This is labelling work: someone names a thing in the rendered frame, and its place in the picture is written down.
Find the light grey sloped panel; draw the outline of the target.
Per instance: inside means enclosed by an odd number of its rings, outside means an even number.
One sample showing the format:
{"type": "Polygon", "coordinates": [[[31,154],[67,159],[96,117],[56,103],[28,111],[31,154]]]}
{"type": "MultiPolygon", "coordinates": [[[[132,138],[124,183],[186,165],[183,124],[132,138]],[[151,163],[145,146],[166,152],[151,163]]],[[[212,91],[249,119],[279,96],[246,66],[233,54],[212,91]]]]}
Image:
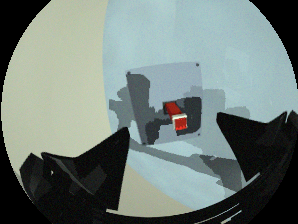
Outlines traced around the light grey sloped panel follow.
{"type": "Polygon", "coordinates": [[[141,145],[172,143],[201,136],[202,75],[200,61],[164,63],[126,69],[130,103],[141,145]],[[174,131],[165,104],[186,113],[186,129],[174,131]]]}

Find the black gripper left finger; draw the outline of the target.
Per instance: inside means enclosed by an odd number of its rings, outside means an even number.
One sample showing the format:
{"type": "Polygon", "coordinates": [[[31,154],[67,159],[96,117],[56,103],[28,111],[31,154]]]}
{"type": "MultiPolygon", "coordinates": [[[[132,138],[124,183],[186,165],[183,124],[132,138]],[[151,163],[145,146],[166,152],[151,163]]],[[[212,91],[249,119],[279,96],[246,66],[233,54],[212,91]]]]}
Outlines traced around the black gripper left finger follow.
{"type": "Polygon", "coordinates": [[[106,209],[117,210],[129,143],[130,133],[124,127],[80,156],[41,152],[41,157],[52,172],[76,181],[90,196],[106,205],[106,209]]]}

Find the dark red peg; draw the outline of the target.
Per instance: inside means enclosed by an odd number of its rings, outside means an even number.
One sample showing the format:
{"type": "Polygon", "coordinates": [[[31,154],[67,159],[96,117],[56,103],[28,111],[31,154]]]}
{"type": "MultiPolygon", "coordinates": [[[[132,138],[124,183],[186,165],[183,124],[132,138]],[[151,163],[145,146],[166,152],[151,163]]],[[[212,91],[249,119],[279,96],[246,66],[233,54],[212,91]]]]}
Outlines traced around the dark red peg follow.
{"type": "Polygon", "coordinates": [[[186,113],[182,113],[177,105],[174,103],[165,104],[166,111],[168,111],[170,117],[172,117],[172,125],[174,131],[180,131],[180,129],[186,129],[186,113]]]}

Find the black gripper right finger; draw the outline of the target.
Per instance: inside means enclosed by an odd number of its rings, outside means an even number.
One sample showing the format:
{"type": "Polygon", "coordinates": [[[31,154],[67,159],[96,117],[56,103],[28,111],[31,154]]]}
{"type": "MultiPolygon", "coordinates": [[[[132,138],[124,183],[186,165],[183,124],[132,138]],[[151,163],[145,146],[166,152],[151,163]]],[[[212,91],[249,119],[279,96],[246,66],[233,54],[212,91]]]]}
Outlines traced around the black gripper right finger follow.
{"type": "Polygon", "coordinates": [[[287,112],[283,112],[269,123],[259,123],[257,120],[217,112],[216,123],[229,143],[235,159],[238,160],[246,183],[258,175],[259,165],[273,147],[278,128],[282,128],[286,119],[287,112]]]}

